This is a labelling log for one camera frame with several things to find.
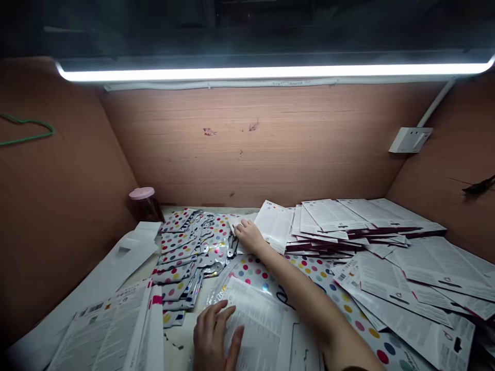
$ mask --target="light fixture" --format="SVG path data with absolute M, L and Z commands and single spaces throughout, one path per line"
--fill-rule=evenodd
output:
M 294 67 L 249 67 L 170 70 L 70 71 L 57 63 L 60 75 L 76 82 L 171 81 L 217 79 L 295 79 L 317 77 L 476 75 L 488 70 L 486 63 L 372 64 Z

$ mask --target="wall outlet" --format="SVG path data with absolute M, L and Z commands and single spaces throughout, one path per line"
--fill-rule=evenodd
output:
M 401 128 L 395 137 L 389 152 L 418 153 L 426 139 L 432 134 L 433 128 Z

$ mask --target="wooden panel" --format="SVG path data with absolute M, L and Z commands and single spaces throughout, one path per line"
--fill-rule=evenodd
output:
M 52 124 L 0 147 L 2 342 L 27 333 L 135 226 L 135 178 L 97 95 L 53 74 L 0 65 L 0 110 Z M 0 141 L 45 132 L 0 119 Z
M 142 90 L 102 102 L 138 182 L 160 202 L 293 206 L 384 196 L 404 161 L 390 144 L 441 85 Z
M 495 76 L 461 82 L 428 125 L 433 135 L 408 159 L 387 198 L 449 229 L 448 239 L 495 263 L 495 190 L 466 199 L 462 188 L 495 174 Z

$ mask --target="black ceiling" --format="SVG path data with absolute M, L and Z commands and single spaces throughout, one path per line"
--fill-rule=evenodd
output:
M 0 7 L 3 57 L 282 60 L 495 47 L 491 0 L 18 0 Z

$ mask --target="plastic jar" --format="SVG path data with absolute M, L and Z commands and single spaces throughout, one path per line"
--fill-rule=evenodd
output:
M 153 187 L 136 188 L 129 197 L 133 201 L 133 214 L 140 222 L 162 222 L 165 223 L 163 213 L 156 198 Z

